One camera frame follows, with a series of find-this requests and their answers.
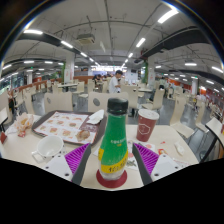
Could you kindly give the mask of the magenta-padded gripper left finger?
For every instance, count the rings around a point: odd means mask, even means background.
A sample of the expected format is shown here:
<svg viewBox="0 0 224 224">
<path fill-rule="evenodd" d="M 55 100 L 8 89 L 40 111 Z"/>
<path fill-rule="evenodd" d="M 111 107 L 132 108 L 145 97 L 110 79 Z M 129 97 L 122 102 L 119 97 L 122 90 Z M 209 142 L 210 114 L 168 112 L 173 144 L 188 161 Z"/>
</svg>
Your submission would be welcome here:
<svg viewBox="0 0 224 224">
<path fill-rule="evenodd" d="M 90 154 L 91 145 L 85 144 L 66 155 L 56 155 L 43 169 L 76 185 L 80 185 Z"/>
</svg>

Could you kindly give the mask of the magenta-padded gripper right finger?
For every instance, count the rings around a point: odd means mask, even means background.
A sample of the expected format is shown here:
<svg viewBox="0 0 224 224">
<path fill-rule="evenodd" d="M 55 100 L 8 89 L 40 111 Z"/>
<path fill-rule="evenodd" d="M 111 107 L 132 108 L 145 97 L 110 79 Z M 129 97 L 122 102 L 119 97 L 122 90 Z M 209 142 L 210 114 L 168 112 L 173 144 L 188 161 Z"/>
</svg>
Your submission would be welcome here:
<svg viewBox="0 0 224 224">
<path fill-rule="evenodd" d="M 134 143 L 132 152 L 137 161 L 140 176 L 144 185 L 148 185 L 181 170 L 181 166 L 168 155 L 158 155 L 140 144 Z"/>
</svg>

